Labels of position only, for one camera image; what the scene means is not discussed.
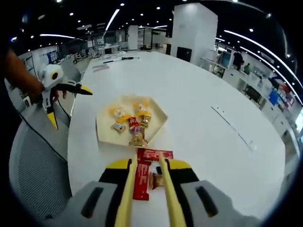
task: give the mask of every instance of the red wrapper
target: red wrapper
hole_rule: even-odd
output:
[[[138,161],[136,176],[134,179],[134,200],[148,201],[150,196],[147,193],[149,166],[151,162]]]
[[[137,152],[138,160],[157,161],[159,162],[160,153],[164,158],[173,159],[172,151],[167,150],[152,150],[139,148]]]
[[[127,119],[129,121],[129,129],[132,130],[134,127],[139,126],[140,124],[137,121],[137,118],[130,117]]]

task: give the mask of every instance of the person's arm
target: person's arm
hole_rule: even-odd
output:
[[[9,83],[29,94],[31,100],[36,102],[44,90],[43,84],[31,75],[22,60],[12,50],[9,50],[4,59],[4,77]]]

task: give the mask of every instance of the round white table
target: round white table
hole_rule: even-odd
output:
[[[262,112],[239,91],[210,72],[157,52],[131,52],[140,57],[109,63],[92,60],[82,84],[93,96],[77,95],[68,139],[68,168],[74,195],[98,181],[105,167],[136,150],[100,143],[96,116],[121,95],[152,97],[169,116],[150,148],[173,150],[200,180],[227,194],[243,215],[264,218],[275,205],[284,178],[285,146]],[[253,149],[211,107],[224,110],[233,127],[253,141]],[[133,201],[133,226],[169,226],[164,188],[149,191],[149,201]]]

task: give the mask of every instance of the snack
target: snack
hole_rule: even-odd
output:
[[[147,141],[144,138],[144,128],[142,126],[134,127],[134,135],[129,142],[130,146],[146,147]]]
[[[117,123],[123,123],[131,117],[122,107],[109,108],[109,113],[113,115]]]
[[[130,117],[127,119],[129,121],[129,130],[134,129],[134,127],[139,126],[140,124],[137,122],[136,117]]]
[[[125,126],[123,126],[122,124],[117,123],[117,122],[114,123],[111,128],[112,129],[116,129],[119,134],[121,134],[122,132],[124,132],[124,130],[126,129]]]
[[[148,100],[134,103],[134,111],[136,113],[136,116],[142,117],[141,126],[145,128],[148,127],[149,121],[152,118],[152,114],[147,111],[148,106],[149,106]]]
[[[167,150],[153,150],[153,149],[138,149],[137,156],[139,160],[157,161],[159,162],[160,153],[163,154],[163,158],[173,159],[172,151]]]
[[[150,173],[148,181],[149,181],[149,188],[152,190],[155,189],[156,187],[164,186],[162,175]]]
[[[136,175],[134,179],[134,200],[149,200],[149,194],[147,193],[148,187],[148,173],[151,162],[138,161]]]

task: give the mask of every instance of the hexagonal tray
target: hexagonal tray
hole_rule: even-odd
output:
[[[109,114],[108,109],[111,106],[121,106],[127,113],[134,115],[132,103],[134,101],[146,99],[149,99],[150,105],[147,109],[152,115],[149,127],[145,130],[145,139],[149,143],[167,121],[168,116],[152,98],[143,96],[122,96],[116,102],[109,105],[106,109],[100,110],[97,114],[97,132],[99,140],[101,142],[129,146],[129,141],[132,139],[133,135],[129,131],[128,121],[122,124],[126,126],[126,130],[119,134],[116,130],[111,128],[111,126],[115,123],[115,119]]]

